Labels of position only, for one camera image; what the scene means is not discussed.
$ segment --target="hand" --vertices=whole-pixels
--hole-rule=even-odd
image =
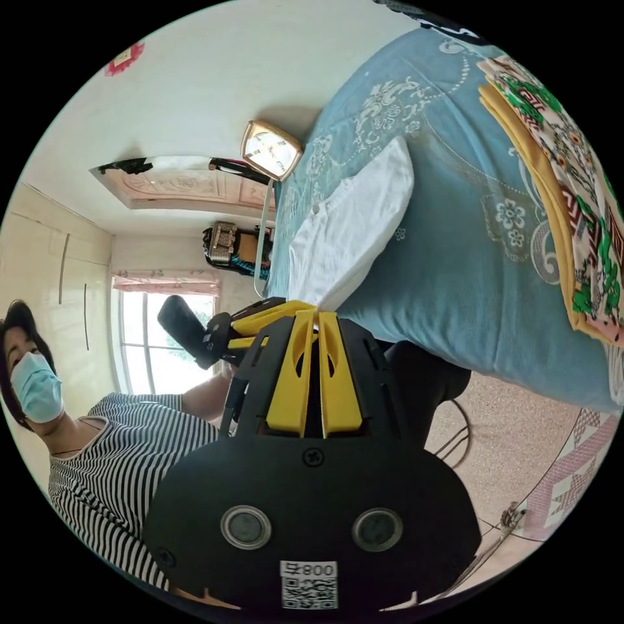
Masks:
[[[236,366],[233,366],[229,362],[222,360],[222,373],[221,374],[223,375],[223,377],[225,377],[228,380],[231,380],[232,377],[236,375],[237,370],[238,368],[236,368]]]

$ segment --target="striped shirt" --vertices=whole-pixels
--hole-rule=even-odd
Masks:
[[[113,393],[86,417],[106,424],[73,457],[51,458],[51,501],[95,553],[167,591],[168,580],[141,540],[143,523],[167,470],[215,441],[218,430],[182,412],[182,395]]]

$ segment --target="screw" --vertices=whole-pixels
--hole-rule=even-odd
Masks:
[[[309,468],[316,468],[325,461],[325,455],[319,448],[309,448],[304,451],[304,464]]]

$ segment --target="tree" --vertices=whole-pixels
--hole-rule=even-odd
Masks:
[[[208,322],[210,321],[210,317],[208,316],[206,312],[200,310],[199,312],[195,312],[195,315],[197,316],[197,318],[200,320],[200,323],[204,327],[208,325]],[[191,354],[189,354],[188,351],[185,351],[184,349],[180,350],[180,345],[173,338],[171,338],[169,334],[167,334],[165,342],[167,343],[167,346],[170,349],[174,349],[172,353],[177,358],[183,359],[185,362],[191,362],[191,363],[195,362],[195,359],[193,358]]]

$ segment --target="window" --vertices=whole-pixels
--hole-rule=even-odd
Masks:
[[[181,394],[215,374],[215,367],[199,368],[159,324],[157,315],[167,297],[160,293],[121,293],[122,361],[132,394]],[[187,294],[183,299],[204,325],[214,316],[211,296]]]

